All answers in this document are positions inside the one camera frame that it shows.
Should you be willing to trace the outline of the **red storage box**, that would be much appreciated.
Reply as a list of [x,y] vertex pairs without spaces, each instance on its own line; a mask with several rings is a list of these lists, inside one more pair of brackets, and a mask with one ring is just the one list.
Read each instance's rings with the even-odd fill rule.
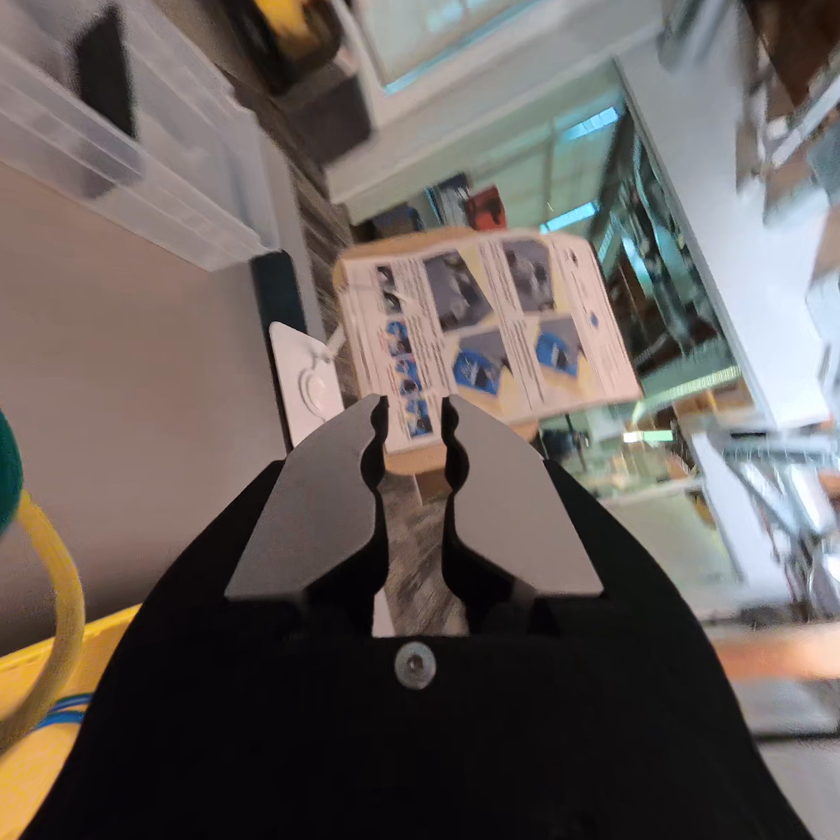
[[462,202],[465,220],[477,232],[508,229],[508,218],[496,185],[471,194]]

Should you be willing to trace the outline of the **yellow plastic bin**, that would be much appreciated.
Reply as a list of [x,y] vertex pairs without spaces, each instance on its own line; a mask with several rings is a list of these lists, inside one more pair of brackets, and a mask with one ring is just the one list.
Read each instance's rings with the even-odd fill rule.
[[[59,699],[77,700],[84,711],[116,647],[135,618],[133,605],[85,626],[80,656]],[[53,639],[1,659],[1,717],[7,718],[29,693],[51,652]],[[1,758],[1,838],[19,838],[45,800],[77,739],[79,724],[51,723],[17,742]]]

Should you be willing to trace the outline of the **white stand base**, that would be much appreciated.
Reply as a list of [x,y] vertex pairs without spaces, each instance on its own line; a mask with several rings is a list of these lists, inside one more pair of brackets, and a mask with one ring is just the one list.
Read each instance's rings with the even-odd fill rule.
[[269,326],[269,343],[292,448],[344,409],[336,359],[343,329],[324,343],[281,322]]

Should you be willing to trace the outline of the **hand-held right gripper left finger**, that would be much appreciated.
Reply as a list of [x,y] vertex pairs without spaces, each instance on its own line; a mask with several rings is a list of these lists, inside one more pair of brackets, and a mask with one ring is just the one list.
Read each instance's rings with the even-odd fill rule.
[[379,485],[388,408],[385,396],[368,395],[291,451],[227,583],[229,601],[298,600],[387,546]]

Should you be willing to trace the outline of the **clear plastic bin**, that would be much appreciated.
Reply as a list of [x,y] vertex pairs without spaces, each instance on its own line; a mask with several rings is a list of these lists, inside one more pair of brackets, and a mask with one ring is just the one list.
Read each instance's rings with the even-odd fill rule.
[[3,163],[207,271],[280,249],[255,114],[154,2],[1,7]]

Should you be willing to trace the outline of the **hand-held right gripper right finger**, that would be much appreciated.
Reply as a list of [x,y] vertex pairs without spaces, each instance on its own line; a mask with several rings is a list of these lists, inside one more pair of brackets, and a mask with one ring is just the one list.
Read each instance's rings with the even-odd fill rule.
[[543,459],[460,395],[442,404],[455,536],[531,595],[597,597],[599,574]]

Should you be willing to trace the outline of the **large grid window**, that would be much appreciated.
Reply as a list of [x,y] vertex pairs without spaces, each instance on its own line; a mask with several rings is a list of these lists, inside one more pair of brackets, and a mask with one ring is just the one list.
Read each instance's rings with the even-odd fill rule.
[[360,27],[383,88],[396,92],[444,60],[494,34],[535,1],[356,1]]

